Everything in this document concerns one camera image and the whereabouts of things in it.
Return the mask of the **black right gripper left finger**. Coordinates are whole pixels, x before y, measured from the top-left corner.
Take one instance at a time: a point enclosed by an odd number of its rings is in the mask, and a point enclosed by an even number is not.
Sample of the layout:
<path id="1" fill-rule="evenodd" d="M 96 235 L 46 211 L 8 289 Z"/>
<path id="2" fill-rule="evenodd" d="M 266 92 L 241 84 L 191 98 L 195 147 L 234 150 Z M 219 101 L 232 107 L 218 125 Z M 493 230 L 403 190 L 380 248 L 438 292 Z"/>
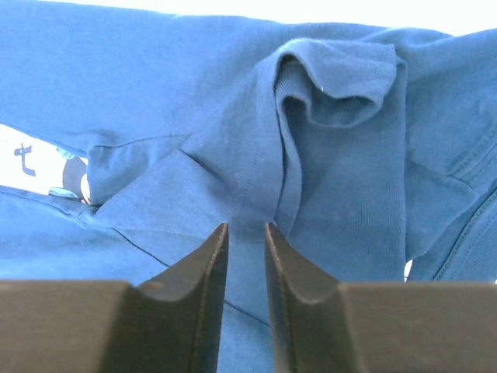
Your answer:
<path id="1" fill-rule="evenodd" d="M 214 372 L 228 226 L 139 286 L 3 281 L 1 370 L 18 373 Z"/>

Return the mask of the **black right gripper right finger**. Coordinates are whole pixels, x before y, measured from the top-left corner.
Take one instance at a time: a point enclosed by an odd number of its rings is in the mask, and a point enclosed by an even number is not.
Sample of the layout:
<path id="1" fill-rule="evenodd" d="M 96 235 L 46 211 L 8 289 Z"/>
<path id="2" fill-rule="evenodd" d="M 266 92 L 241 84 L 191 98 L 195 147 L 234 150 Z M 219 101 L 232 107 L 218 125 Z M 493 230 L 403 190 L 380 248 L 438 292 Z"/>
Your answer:
<path id="1" fill-rule="evenodd" d="M 494 372 L 496 287 L 347 283 L 265 228 L 277 372 Z"/>

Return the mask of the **blue printed t-shirt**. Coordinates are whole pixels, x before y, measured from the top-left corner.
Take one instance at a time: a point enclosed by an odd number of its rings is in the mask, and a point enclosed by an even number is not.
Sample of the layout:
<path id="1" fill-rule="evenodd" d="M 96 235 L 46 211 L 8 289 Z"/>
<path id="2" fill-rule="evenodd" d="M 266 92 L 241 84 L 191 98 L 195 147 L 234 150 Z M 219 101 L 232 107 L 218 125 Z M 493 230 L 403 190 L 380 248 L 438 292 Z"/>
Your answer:
<path id="1" fill-rule="evenodd" d="M 1 122 L 4 279 L 139 284 L 228 224 L 221 372 L 273 368 L 266 224 L 341 281 L 496 279 L 494 30 L 3 1 Z"/>

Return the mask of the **floral table cloth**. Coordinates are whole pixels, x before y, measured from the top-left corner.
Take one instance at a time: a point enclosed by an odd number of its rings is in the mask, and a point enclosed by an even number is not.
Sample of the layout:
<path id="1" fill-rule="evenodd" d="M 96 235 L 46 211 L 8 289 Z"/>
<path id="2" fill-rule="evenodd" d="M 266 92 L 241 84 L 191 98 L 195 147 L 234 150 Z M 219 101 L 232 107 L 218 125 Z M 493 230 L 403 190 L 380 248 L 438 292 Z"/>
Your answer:
<path id="1" fill-rule="evenodd" d="M 224 15 L 280 23 L 360 23 L 416 27 L 461 36 L 496 28 L 489 0 L 81 0 L 84 5 L 143 9 L 179 15 Z"/>

